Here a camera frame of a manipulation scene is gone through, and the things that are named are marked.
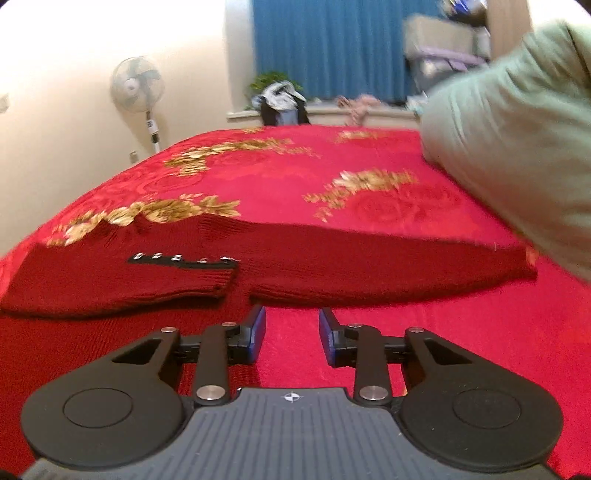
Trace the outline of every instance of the wall outlet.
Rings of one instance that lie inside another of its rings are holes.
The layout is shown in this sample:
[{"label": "wall outlet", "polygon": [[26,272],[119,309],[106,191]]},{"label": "wall outlet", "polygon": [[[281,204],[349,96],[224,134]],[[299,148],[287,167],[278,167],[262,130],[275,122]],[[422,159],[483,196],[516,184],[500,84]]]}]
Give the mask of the wall outlet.
[{"label": "wall outlet", "polygon": [[0,113],[6,112],[10,106],[10,100],[7,93],[0,93]]}]

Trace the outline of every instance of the pillow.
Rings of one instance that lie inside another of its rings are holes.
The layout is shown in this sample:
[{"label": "pillow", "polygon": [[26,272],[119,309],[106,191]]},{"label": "pillow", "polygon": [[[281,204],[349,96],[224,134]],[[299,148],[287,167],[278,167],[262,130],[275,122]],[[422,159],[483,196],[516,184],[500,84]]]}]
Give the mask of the pillow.
[{"label": "pillow", "polygon": [[488,70],[438,86],[427,161],[591,281],[591,28],[553,24]]}]

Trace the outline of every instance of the gold flower pattern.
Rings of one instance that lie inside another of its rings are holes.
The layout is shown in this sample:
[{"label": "gold flower pattern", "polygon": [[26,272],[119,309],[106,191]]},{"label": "gold flower pattern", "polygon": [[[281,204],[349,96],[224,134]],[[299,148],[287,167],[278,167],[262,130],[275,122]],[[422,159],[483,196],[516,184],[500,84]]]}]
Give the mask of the gold flower pattern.
[{"label": "gold flower pattern", "polygon": [[240,200],[219,202],[217,195],[196,199],[202,194],[181,195],[178,199],[155,200],[152,202],[134,202],[128,207],[120,207],[110,212],[95,213],[93,210],[74,218],[65,225],[59,225],[54,233],[61,233],[61,238],[52,238],[49,246],[70,245],[82,239],[92,231],[100,221],[105,220],[113,225],[127,226],[135,217],[142,213],[151,222],[170,223],[202,213],[211,213],[226,217],[240,216],[236,207]]},{"label": "gold flower pattern", "polygon": [[379,138],[377,132],[368,132],[366,130],[343,130],[337,135],[335,143],[343,143],[347,140],[359,140],[361,138]]},{"label": "gold flower pattern", "polygon": [[406,183],[418,183],[418,180],[408,171],[399,173],[374,169],[352,173],[341,172],[340,177],[326,185],[326,193],[309,193],[303,195],[303,199],[310,203],[322,204],[314,217],[324,223],[332,217],[332,210],[340,210],[345,207],[345,200],[363,190],[389,191],[398,190],[400,185]]},{"label": "gold flower pattern", "polygon": [[205,147],[193,147],[181,153],[178,157],[165,160],[164,165],[169,168],[178,168],[179,177],[195,175],[202,171],[209,170],[206,158],[212,155],[234,152],[238,150],[273,150],[280,155],[283,154],[308,154],[312,155],[308,147],[288,148],[293,142],[288,138],[276,140],[275,138],[242,140],[237,142],[224,142]]},{"label": "gold flower pattern", "polygon": [[243,128],[242,133],[245,134],[257,134],[264,130],[263,127],[251,127],[251,128]]}]

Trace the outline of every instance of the blue curtain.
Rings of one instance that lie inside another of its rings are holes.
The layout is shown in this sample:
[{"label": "blue curtain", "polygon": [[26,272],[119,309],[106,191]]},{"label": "blue curtain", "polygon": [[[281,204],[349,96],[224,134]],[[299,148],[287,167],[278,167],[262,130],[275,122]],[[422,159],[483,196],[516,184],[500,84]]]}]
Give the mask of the blue curtain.
[{"label": "blue curtain", "polygon": [[438,0],[252,0],[256,67],[285,72],[308,98],[410,92],[404,19],[439,16]]}]

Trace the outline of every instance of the sweater sleeve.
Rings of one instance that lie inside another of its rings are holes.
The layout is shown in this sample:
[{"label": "sweater sleeve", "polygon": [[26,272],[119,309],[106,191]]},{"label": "sweater sleeve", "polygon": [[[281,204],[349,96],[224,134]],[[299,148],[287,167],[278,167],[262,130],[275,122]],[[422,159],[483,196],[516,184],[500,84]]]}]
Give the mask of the sweater sleeve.
[{"label": "sweater sleeve", "polygon": [[117,230],[129,233],[133,227],[101,228],[106,236],[92,232],[67,247],[33,247],[0,300],[0,310],[32,317],[96,317],[182,297],[220,299],[232,284],[236,268],[231,264],[151,263],[151,254],[136,258],[137,248],[122,249],[123,243],[113,240]]},{"label": "sweater sleeve", "polygon": [[274,273],[253,283],[255,300],[307,307],[377,306],[537,278],[535,260],[524,246],[491,248],[321,229],[311,229],[290,244],[291,258],[300,261],[278,258]]}]

